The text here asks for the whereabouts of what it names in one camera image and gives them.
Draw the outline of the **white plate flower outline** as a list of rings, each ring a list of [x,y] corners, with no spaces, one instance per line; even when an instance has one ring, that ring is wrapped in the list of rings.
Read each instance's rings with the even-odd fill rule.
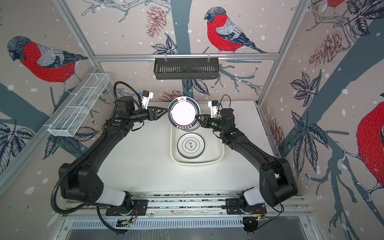
[[[188,133],[178,140],[177,150],[185,159],[196,159],[204,152],[205,141],[199,134]]]

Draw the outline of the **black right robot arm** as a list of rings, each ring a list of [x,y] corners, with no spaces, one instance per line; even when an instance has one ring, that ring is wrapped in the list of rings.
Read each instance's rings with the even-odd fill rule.
[[[260,184],[241,193],[244,208],[258,204],[275,207],[298,194],[298,188],[289,162],[276,158],[253,144],[235,124],[234,110],[220,110],[220,116],[196,115],[203,128],[220,133],[223,144],[246,158],[259,172]]]

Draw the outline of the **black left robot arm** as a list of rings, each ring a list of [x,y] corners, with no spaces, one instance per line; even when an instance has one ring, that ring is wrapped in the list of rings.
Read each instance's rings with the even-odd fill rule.
[[[59,169],[59,180],[51,195],[51,204],[57,206],[57,194],[62,198],[79,201],[83,206],[123,206],[128,199],[125,191],[105,186],[98,171],[113,148],[133,131],[135,123],[156,121],[168,110],[161,107],[136,108],[137,101],[131,96],[119,98],[111,118],[103,126],[101,137],[71,164]]]

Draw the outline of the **white plastic bin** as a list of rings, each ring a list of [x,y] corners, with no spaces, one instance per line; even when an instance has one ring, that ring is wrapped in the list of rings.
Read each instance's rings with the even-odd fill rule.
[[[200,108],[201,114],[209,114],[210,108]],[[181,136],[195,133],[199,134],[205,141],[205,150],[201,156],[196,159],[185,159],[183,158],[178,150],[177,143]],[[224,145],[221,143],[221,140],[216,138],[212,133],[211,129],[206,129],[203,127],[199,127],[196,131],[193,132],[184,132],[172,126],[171,124],[171,133],[170,133],[170,156],[171,159],[179,164],[184,166],[202,166],[219,162],[225,155]]]

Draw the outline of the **horizontal aluminium frame bar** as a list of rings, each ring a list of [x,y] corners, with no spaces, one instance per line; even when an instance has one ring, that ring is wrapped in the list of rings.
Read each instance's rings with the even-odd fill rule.
[[[98,63],[103,62],[151,62],[155,59],[211,59],[219,60],[278,60],[278,53],[240,53],[240,54],[176,54],[176,55],[95,55],[94,60]]]

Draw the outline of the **white mesh wall shelf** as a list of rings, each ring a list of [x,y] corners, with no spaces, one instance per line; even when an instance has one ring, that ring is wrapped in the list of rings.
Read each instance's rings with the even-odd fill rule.
[[[55,137],[74,137],[109,82],[105,73],[88,74],[81,88],[70,94],[70,102],[49,126],[48,132]]]

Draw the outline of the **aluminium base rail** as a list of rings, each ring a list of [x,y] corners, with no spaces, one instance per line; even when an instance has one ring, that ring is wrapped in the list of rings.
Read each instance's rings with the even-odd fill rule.
[[[259,204],[245,211],[236,193],[165,193],[134,194],[132,210],[124,214],[117,207],[86,207],[66,215],[66,226],[74,229],[101,229],[106,222],[120,231],[147,229],[181,229],[243,227],[253,220],[260,225],[282,217],[301,217],[306,204],[301,197],[293,197],[281,205],[270,207]]]

